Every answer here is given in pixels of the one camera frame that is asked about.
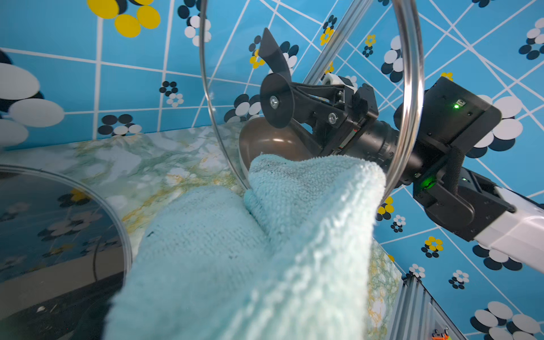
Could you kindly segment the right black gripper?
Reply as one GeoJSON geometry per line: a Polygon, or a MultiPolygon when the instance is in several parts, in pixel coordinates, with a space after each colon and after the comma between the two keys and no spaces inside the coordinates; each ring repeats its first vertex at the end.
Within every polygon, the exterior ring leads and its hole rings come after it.
{"type": "Polygon", "coordinates": [[[375,89],[344,85],[291,84],[293,119],[312,128],[320,154],[343,154],[378,118],[375,89]]]}

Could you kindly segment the glass pot lid black handle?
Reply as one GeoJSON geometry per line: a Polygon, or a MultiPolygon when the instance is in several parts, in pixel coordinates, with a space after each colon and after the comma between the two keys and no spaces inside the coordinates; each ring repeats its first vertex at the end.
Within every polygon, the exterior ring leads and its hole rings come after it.
{"type": "MultiPolygon", "coordinates": [[[[385,137],[382,147],[370,159],[387,164],[385,197],[399,184],[414,158],[424,104],[424,58],[419,13],[415,1],[394,1],[404,67],[401,123],[396,142],[385,137]]],[[[364,84],[354,89],[344,80],[315,85],[308,76],[304,83],[292,80],[281,49],[265,29],[259,53],[272,73],[260,87],[260,104],[268,124],[299,133],[305,148],[314,155],[347,154],[366,145],[364,133],[376,122],[373,89],[364,84]]]]}

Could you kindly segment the light teal microfiber cloth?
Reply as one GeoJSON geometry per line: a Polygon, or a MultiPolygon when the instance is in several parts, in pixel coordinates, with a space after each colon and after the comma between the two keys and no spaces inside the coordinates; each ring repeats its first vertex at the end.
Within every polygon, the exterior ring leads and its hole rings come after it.
{"type": "Polygon", "coordinates": [[[257,157],[243,196],[195,188],[147,228],[106,339],[361,339],[375,163],[257,157]]]}

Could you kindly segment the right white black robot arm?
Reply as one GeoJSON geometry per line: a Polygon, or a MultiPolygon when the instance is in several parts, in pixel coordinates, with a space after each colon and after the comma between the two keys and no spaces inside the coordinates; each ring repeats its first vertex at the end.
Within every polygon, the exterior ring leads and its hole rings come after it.
{"type": "MultiPolygon", "coordinates": [[[[398,150],[402,110],[394,124],[378,119],[375,93],[333,76],[323,85],[293,83],[293,118],[313,129],[310,149],[319,156],[345,154],[388,170],[398,150]]],[[[424,92],[419,132],[399,185],[437,225],[476,241],[490,269],[525,264],[543,270],[543,206],[463,166],[476,150],[503,144],[502,111],[445,77],[424,92]]]]}

